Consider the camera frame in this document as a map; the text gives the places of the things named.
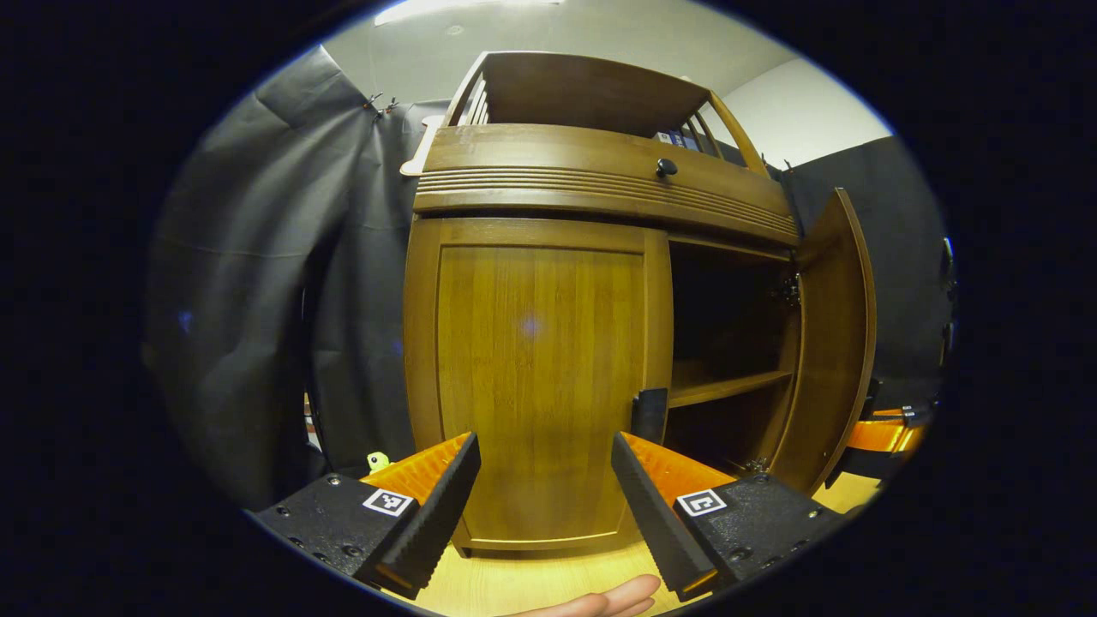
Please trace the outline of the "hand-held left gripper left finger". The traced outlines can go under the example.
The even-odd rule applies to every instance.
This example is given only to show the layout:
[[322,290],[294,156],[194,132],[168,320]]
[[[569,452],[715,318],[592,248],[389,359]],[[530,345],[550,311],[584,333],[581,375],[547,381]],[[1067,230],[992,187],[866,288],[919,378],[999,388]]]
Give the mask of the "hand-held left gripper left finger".
[[459,527],[479,469],[477,433],[466,431],[361,479],[326,474],[257,519],[346,577],[415,601]]

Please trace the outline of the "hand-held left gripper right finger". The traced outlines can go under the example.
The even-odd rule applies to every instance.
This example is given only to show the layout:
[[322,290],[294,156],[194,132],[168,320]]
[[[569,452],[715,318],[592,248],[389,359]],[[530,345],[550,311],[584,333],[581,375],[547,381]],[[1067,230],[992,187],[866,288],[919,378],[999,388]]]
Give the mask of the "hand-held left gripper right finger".
[[665,446],[619,431],[620,491],[661,581],[678,601],[740,587],[830,538],[845,516],[776,476],[730,476]]

